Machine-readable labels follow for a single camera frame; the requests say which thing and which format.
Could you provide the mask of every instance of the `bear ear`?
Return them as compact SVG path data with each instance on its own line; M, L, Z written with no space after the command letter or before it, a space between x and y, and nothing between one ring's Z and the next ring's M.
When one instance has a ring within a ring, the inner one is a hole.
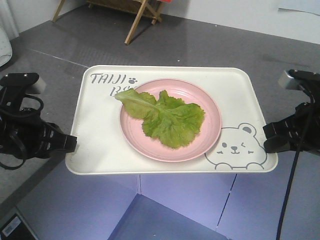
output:
M246 122L241 123L241 124L238 126L238 129L243 130L243 131L249 133L249 134L252 135L252 136L255 136L256 133L257 133L256 128L255 128L254 126L252 126L251 124L246 123Z

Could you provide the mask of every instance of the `floor seam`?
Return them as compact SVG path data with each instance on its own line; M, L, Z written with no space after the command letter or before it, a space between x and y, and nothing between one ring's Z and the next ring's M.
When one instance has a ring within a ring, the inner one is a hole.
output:
M229 197L230 197L230 195L231 195L232 188L234 187L234 184L235 184L235 181L236 181L237 175L238 175L238 174L236 173L236 174L235 174L235 176L234 176L233 182L232 182L232 184L231 184L231 187L230 187L230 190L229 190L228 196L226 197L226 200L225 200L225 203L224 203L224 205L223 205L223 208L222 208L222 211L221 211L221 214L220 214L220 217L219 217L218 223L216 224L216 227L215 227L215 230L216 230L216 231L217 231L218 226L219 226L219 224L220 224L220 221L221 221L221 219L222 219L222 215L224 214L224 211L225 211L225 209L226 209L226 206L227 206L227 203L228 203Z
M74 62L74 61L70 61L70 60L67 60L67 59L64 59L64 58L61 58L61 57L58 57L58 56L54 56L54 55L45 53L45 52L43 52L43 51L38 51L38 50L35 50L35 49L32 49L32 48L28 48L28 47L27 47L26 49L28 49L28 50L30 50L30 51L34 51L34 52L39 53L39 54L43 54L43 55L52 57L52 58L54 58L54 59L59 59L59 60L62 60L62 61L65 61L65 62L68 62L68 63L71 63L71 64L75 64L75 65L78 65L78 66L81 66L81 67L84 67L84 68L89 68L89 66L86 66L86 65L83 65L83 64Z

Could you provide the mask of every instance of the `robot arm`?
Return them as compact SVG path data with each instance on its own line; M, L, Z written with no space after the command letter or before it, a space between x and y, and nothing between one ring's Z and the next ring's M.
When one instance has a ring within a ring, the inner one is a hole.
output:
M320 74L308 71L285 71L279 79L285 89L303 91L310 102L295 108L295 113L263 127L267 153L301 151L319 154L320 149Z
M71 153L75 151L77 138L64 134L60 128L41 119L43 101L30 94L39 94L45 83L37 73L9 73L0 79L0 154L13 155L23 160L47 159L53 151ZM24 98L39 102L34 109L21 104ZM0 167L14 170L22 166Z

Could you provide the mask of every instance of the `plate rim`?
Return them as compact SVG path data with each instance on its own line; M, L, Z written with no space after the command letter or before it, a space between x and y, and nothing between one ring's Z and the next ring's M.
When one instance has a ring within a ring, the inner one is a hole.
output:
M156 161L159 161L159 162L163 162L163 163L181 163L181 162L187 162L187 161L190 161L190 160L193 160L195 158L198 158L199 156L203 155L204 153L206 153L208 150L210 150L219 140L220 138L220 135L221 135L221 131L222 131L222 115L221 115L221 111L220 111L220 108L218 107L218 104L217 102L213 99L213 97L206 91L204 90L202 87L192 83L192 82L189 82L187 80L182 80L182 79L178 79L178 78L171 78L171 77L168 77L168 78L157 78L157 79L153 79L153 80L149 80L149 81L146 81L142 84L140 84L139 86L135 87L134 89L135 90L139 90L140 87L143 87L147 84L150 84L150 83L153 83L153 82L157 82L157 81L163 81L163 80L170 80L170 81L177 81L177 82L182 82L184 84L189 84L189 85L192 85L193 87L199 89L201 92L203 92L205 95L207 95L211 101L214 103L215 107L216 107L216 110L217 110L217 115L218 115L218 119L219 119L219 126L217 127L218 129L218 132L217 132L217 135L216 135L216 138L212 141L212 143L205 149L205 151L195 155L195 156L192 156L190 158L186 158L186 159L181 159L181 160L173 160L173 161L168 161L168 160L164 160L164 159L161 159L161 158L157 158L157 157L153 157L153 156L150 156L148 154L145 154L144 152L138 150L133 144L132 142L128 139L128 137L126 136L124 130L123 130L123 126L122 126L122 121L121 121L121 116L122 116L122 112L127 112L125 110L125 107L123 104L121 104L121 108L120 108L120 111L119 111L119 124L120 124L120 128L121 128L121 132L122 132L122 135L124 136L126 142L136 151L138 152L139 154L149 158L149 159L152 159L152 160L156 160Z

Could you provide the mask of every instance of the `wooden leg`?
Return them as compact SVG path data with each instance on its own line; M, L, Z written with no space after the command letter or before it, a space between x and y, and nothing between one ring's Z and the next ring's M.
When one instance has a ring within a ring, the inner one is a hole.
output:
M62 6L63 6L64 3L65 3L65 0L61 0L61 1L60 1L58 7L56 8L56 11L55 11L55 13L54 13L54 16L53 16L53 18L52 18L52 22L55 22L55 21L57 20L57 18L58 18L58 16L59 16L59 13L60 13L60 11L61 11L61 8L62 8Z
M141 7L140 7L138 13L136 14L136 17L135 17L134 22L133 22L133 24L131 26L131 29L130 29L130 31L128 33L128 36L126 37L126 39L124 41L124 43L127 44L127 45L130 44L130 41L131 41L131 39L133 37L133 34L135 33L135 31L137 29L138 23L139 23L142 15L143 15L143 13L145 11L145 8L147 6L147 3L148 3L147 1L148 0L142 0L142 2L141 2Z
M155 25L157 20L161 23L162 22L162 18L160 17L160 13L162 11L162 8L164 7L165 3L163 1L161 1L159 3L158 8L156 9L156 16L154 17L154 19L152 20L152 25Z

